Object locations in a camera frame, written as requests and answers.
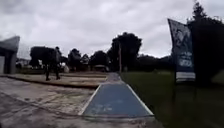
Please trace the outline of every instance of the grass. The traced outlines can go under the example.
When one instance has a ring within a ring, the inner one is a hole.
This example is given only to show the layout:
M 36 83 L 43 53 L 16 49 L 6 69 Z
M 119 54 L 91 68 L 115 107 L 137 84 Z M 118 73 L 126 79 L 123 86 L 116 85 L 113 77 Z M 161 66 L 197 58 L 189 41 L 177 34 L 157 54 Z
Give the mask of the grass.
M 177 86 L 172 102 L 174 74 L 170 72 L 128 72 L 121 74 L 165 128 L 224 127 L 224 88 Z

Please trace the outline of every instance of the banner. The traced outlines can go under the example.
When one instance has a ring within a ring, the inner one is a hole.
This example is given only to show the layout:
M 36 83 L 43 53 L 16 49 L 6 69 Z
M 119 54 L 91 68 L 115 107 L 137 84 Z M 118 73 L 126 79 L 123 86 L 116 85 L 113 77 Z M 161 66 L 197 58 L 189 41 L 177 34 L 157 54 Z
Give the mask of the banner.
M 173 42 L 172 55 L 176 64 L 176 81 L 194 81 L 192 38 L 189 28 L 177 21 L 168 19 Z

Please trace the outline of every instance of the blue ramp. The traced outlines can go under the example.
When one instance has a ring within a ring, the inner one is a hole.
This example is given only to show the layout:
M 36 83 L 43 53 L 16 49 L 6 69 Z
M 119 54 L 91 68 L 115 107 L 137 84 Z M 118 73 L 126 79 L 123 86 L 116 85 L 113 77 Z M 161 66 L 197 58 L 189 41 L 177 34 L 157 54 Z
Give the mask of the blue ramp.
M 85 116 L 143 117 L 152 112 L 132 91 L 129 85 L 101 85 L 83 112 Z

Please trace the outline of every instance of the gray clouds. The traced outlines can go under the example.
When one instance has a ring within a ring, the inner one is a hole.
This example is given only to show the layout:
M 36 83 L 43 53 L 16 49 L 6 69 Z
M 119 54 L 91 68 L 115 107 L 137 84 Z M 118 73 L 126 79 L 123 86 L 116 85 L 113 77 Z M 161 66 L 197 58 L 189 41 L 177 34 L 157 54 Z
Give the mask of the gray clouds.
M 201 2 L 208 14 L 224 16 L 221 0 Z M 143 39 L 140 53 L 161 57 L 171 49 L 167 18 L 185 23 L 192 7 L 187 0 L 0 0 L 0 35 L 21 36 L 21 56 L 33 45 L 59 46 L 66 55 L 106 51 L 127 31 Z

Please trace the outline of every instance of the pedestrian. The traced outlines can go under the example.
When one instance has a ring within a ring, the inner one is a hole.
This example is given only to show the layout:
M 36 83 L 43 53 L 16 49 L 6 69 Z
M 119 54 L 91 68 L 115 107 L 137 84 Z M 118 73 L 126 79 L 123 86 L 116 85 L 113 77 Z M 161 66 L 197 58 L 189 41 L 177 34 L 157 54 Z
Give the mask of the pedestrian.
M 49 73 L 50 70 L 53 68 L 55 74 L 56 74 L 56 80 L 60 79 L 59 76 L 59 66 L 60 66 L 60 60 L 61 60 L 61 52 L 59 47 L 56 47 L 53 51 L 53 54 L 50 54 L 50 57 L 52 57 L 53 59 L 50 59 L 49 64 L 46 65 L 45 69 L 46 69 L 46 81 L 49 81 Z

